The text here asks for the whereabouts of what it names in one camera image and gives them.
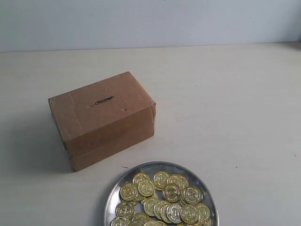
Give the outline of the gold coin lower middle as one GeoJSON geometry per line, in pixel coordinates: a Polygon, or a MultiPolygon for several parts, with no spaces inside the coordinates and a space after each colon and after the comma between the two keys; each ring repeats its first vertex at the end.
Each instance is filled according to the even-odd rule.
{"type": "Polygon", "coordinates": [[[177,203],[170,203],[166,208],[167,218],[174,224],[179,224],[182,222],[181,219],[181,205],[177,203]]]}

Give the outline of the gold coin top right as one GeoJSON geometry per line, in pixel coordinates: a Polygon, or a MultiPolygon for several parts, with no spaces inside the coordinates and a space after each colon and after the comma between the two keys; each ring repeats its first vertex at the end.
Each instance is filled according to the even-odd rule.
{"type": "Polygon", "coordinates": [[[189,185],[187,178],[181,174],[172,174],[170,175],[167,180],[167,184],[176,184],[180,187],[180,189],[184,189],[189,185]]]}

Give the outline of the gold coin bottom centre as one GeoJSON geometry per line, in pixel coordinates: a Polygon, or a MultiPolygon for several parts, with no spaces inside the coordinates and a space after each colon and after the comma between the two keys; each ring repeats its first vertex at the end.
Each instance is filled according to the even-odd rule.
{"type": "Polygon", "coordinates": [[[135,214],[132,218],[132,226],[144,226],[146,222],[150,221],[151,218],[142,212],[135,214]]]}

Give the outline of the gold coin lower centre left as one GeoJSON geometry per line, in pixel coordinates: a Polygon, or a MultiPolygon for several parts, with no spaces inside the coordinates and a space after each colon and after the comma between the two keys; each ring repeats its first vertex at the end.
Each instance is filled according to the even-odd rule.
{"type": "Polygon", "coordinates": [[[154,213],[154,206],[159,202],[158,198],[148,198],[144,205],[143,205],[143,209],[144,212],[150,216],[150,217],[154,217],[155,213],[154,213]]]}

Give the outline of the gold coin bottom left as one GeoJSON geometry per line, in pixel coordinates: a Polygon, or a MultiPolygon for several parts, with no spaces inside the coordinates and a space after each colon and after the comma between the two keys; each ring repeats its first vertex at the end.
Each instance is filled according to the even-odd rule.
{"type": "Polygon", "coordinates": [[[111,226],[130,226],[131,222],[127,217],[117,216],[111,221],[111,226]]]}

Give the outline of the brown cardboard box with slot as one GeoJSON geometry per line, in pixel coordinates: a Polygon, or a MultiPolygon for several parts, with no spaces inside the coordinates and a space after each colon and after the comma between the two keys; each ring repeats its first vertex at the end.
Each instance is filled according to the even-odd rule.
{"type": "Polygon", "coordinates": [[[73,171],[155,133],[155,101],[130,72],[51,97],[48,103],[73,171]]]}

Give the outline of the gold coin top left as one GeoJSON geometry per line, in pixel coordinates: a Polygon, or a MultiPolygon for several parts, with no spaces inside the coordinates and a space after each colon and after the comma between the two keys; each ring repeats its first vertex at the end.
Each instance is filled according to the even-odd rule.
{"type": "Polygon", "coordinates": [[[149,180],[149,176],[146,173],[139,172],[134,175],[132,183],[138,185],[141,181],[149,180]]]}

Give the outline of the gold coin lower right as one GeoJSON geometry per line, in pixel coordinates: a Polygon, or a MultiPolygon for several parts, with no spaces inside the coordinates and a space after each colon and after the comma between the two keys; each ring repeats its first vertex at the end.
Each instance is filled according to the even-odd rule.
{"type": "Polygon", "coordinates": [[[182,206],[181,219],[187,224],[195,224],[199,221],[199,210],[191,204],[182,206]]]}

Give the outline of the gold coin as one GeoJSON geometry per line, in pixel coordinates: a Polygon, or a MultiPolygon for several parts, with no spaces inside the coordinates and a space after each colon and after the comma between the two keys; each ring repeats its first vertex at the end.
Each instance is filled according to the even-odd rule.
{"type": "Polygon", "coordinates": [[[211,217],[211,211],[207,205],[198,203],[196,204],[196,208],[199,210],[200,216],[204,221],[207,221],[211,217]]]}
{"type": "Polygon", "coordinates": [[[182,190],[182,200],[187,204],[198,204],[203,200],[201,190],[196,186],[187,186],[182,190]]]}
{"type": "Polygon", "coordinates": [[[162,217],[161,217],[161,208],[162,208],[165,204],[168,204],[168,202],[165,201],[165,200],[159,200],[159,201],[154,205],[154,214],[155,214],[155,217],[158,218],[159,220],[162,220],[162,217]]]}
{"type": "Polygon", "coordinates": [[[132,219],[135,214],[135,207],[129,202],[121,202],[116,207],[117,217],[126,217],[127,219],[132,219]]]}
{"type": "Polygon", "coordinates": [[[181,219],[181,205],[177,203],[170,203],[166,208],[167,218],[174,224],[179,224],[182,222],[181,219]]]}
{"type": "Polygon", "coordinates": [[[155,213],[154,213],[154,206],[159,202],[158,198],[148,198],[144,205],[143,205],[143,209],[144,212],[150,216],[150,217],[154,217],[155,213]]]}
{"type": "Polygon", "coordinates": [[[135,214],[132,218],[132,226],[144,226],[146,222],[150,221],[151,218],[142,212],[135,214]]]}
{"type": "Polygon", "coordinates": [[[117,216],[111,221],[111,226],[130,226],[131,222],[127,217],[117,216]]]}
{"type": "Polygon", "coordinates": [[[149,176],[146,173],[139,172],[134,175],[132,183],[138,185],[141,181],[149,180],[149,176]]]}
{"type": "Polygon", "coordinates": [[[162,189],[162,197],[164,200],[170,203],[175,203],[179,201],[181,196],[181,189],[178,185],[176,184],[167,184],[163,189],[162,189]]]}
{"type": "Polygon", "coordinates": [[[153,182],[157,190],[161,191],[167,185],[169,174],[165,171],[158,171],[153,177],[153,182]]]}
{"type": "Polygon", "coordinates": [[[180,187],[180,189],[184,189],[189,185],[187,178],[181,174],[172,174],[170,175],[167,180],[167,184],[176,184],[180,187]]]}
{"type": "Polygon", "coordinates": [[[119,193],[123,200],[131,202],[136,198],[138,189],[133,183],[125,183],[119,193]]]}
{"type": "Polygon", "coordinates": [[[181,219],[187,224],[195,224],[199,221],[199,210],[191,204],[182,206],[181,219]]]}

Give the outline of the gold coin far right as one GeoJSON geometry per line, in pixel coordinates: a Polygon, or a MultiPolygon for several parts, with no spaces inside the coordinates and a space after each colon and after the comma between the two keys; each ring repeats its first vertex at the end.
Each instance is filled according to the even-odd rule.
{"type": "Polygon", "coordinates": [[[196,204],[196,208],[199,210],[200,216],[204,221],[207,221],[211,217],[211,211],[207,205],[198,203],[196,204]]]}

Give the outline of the gold coin top middle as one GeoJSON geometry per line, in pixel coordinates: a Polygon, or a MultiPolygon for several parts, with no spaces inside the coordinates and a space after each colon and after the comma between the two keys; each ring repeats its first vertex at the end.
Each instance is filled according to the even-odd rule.
{"type": "Polygon", "coordinates": [[[158,171],[153,177],[153,182],[157,190],[161,191],[167,185],[169,174],[165,171],[158,171]]]}

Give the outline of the round steel plate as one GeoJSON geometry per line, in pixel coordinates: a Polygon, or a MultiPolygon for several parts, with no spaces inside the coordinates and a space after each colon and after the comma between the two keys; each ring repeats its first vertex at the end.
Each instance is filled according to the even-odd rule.
{"type": "Polygon", "coordinates": [[[202,202],[205,203],[211,210],[212,225],[220,225],[219,214],[216,205],[205,183],[195,173],[187,168],[166,161],[151,161],[143,163],[128,170],[120,177],[120,179],[112,187],[112,190],[108,195],[106,205],[104,206],[103,225],[109,226],[111,221],[116,217],[116,207],[121,202],[119,190],[126,182],[132,182],[134,175],[140,172],[144,172],[148,174],[150,178],[153,178],[154,174],[158,171],[165,171],[169,174],[182,174],[188,179],[188,182],[191,186],[198,187],[204,195],[202,202]]]}

